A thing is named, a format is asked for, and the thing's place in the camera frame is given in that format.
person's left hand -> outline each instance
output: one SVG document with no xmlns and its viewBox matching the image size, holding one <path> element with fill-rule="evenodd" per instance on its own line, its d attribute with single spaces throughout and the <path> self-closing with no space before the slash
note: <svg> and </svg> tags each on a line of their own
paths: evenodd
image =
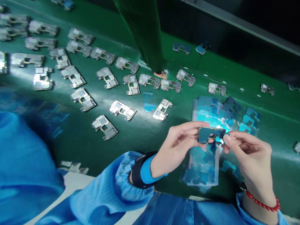
<svg viewBox="0 0 300 225">
<path fill-rule="evenodd" d="M 190 148 L 195 146 L 205 148 L 204 144 L 197 141 L 200 126 L 209 127 L 209 124 L 203 121 L 193 121 L 170 127 L 166 140 L 151 161 L 150 170 L 153 178 L 175 170 Z"/>
</svg>

hand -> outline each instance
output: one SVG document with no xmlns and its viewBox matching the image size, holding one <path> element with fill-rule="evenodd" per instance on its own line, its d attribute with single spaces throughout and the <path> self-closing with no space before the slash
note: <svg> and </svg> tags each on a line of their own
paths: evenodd
<svg viewBox="0 0 300 225">
<path fill-rule="evenodd" d="M 228 133 L 230 136 L 224 135 L 225 144 L 222 147 L 225 154 L 228 154 L 231 149 L 237 157 L 247 190 L 265 205 L 275 206 L 271 146 L 246 132 L 230 131 Z"/>
<path fill-rule="evenodd" d="M 204 144 L 197 141 L 200 126 L 209 127 L 209 124 L 193 121 L 170 127 L 166 140 L 151 161 L 150 170 L 153 178 L 175 170 L 190 148 L 195 146 L 205 148 Z"/>
</svg>

fingernail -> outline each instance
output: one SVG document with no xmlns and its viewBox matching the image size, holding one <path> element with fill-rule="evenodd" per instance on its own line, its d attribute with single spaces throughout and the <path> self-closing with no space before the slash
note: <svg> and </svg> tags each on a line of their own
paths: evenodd
<svg viewBox="0 0 300 225">
<path fill-rule="evenodd" d="M 225 142 L 229 142 L 229 141 L 231 141 L 231 137 L 228 134 L 225 134 L 224 137 L 223 137 L 223 140 Z"/>
</svg>

elastic cuff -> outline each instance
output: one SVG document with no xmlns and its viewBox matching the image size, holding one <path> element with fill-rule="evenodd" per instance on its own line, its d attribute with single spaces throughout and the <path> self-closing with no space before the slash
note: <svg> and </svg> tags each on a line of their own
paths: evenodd
<svg viewBox="0 0 300 225">
<path fill-rule="evenodd" d="M 165 175 L 162 175 L 158 178 L 153 178 L 152 175 L 151 175 L 151 170 L 150 170 L 150 165 L 151 165 L 151 161 L 153 159 L 153 157 L 156 156 L 153 155 L 151 156 L 150 158 L 148 158 L 142 165 L 142 168 L 141 168 L 141 179 L 142 181 L 145 183 L 145 184 L 151 184 L 151 183 L 154 183 L 154 182 L 157 182 L 159 179 L 161 179 L 162 177 L 165 177 L 168 175 L 165 174 Z"/>
</svg>

green vertical pole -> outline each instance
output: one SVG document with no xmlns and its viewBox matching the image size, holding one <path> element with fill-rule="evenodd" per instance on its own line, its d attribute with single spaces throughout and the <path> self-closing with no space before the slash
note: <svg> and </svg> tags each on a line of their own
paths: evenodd
<svg viewBox="0 0 300 225">
<path fill-rule="evenodd" d="M 145 62 L 163 69 L 163 49 L 156 0 L 114 0 Z"/>
</svg>

